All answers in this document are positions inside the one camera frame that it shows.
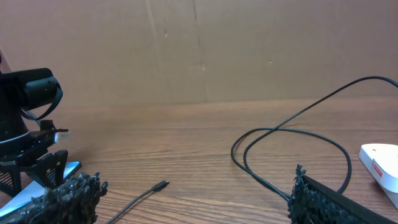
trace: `wooden table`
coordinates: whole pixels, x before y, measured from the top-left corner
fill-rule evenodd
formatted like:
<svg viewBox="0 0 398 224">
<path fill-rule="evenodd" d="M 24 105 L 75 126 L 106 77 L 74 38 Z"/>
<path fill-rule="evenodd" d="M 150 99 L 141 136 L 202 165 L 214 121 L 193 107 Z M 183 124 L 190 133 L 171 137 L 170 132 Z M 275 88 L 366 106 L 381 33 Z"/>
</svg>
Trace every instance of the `wooden table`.
<svg viewBox="0 0 398 224">
<path fill-rule="evenodd" d="M 161 180 L 170 184 L 128 211 L 118 223 L 290 223 L 287 203 L 232 163 L 229 150 L 246 131 L 275 126 L 314 100 L 57 109 L 51 118 L 69 128 L 69 160 L 85 171 L 101 171 L 109 192 L 97 206 L 104 223 Z M 333 98 L 288 126 L 325 135 L 347 149 L 353 175 L 344 195 L 398 222 L 398 210 L 358 159 L 362 144 L 398 144 L 398 97 Z M 242 148 L 237 153 L 241 161 Z M 345 157 L 310 136 L 277 132 L 250 151 L 248 162 L 261 177 L 291 192 L 297 164 L 315 180 L 338 189 Z M 29 181 L 23 179 L 24 185 Z M 2 195 L 2 202 L 9 200 Z"/>
</svg>

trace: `white device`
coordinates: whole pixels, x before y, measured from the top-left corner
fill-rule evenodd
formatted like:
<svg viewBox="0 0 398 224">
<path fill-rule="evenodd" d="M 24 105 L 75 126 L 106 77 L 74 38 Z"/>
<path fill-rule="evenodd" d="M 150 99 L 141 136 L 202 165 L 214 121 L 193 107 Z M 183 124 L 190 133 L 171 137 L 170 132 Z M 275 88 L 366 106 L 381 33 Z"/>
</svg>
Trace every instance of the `white device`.
<svg viewBox="0 0 398 224">
<path fill-rule="evenodd" d="M 398 146 L 364 144 L 359 159 L 398 209 Z"/>
</svg>

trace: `cable connector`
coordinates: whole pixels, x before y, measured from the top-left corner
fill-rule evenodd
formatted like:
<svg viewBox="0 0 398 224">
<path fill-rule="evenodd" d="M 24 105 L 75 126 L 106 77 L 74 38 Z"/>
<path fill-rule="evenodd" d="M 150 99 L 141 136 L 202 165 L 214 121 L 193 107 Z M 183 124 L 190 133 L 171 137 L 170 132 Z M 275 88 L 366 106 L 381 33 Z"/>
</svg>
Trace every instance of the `cable connector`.
<svg viewBox="0 0 398 224">
<path fill-rule="evenodd" d="M 169 184 L 168 180 L 162 180 L 161 182 L 159 182 L 158 184 L 156 184 L 155 186 L 152 187 L 153 191 L 160 191 L 163 188 L 165 188 L 167 185 Z"/>
</svg>

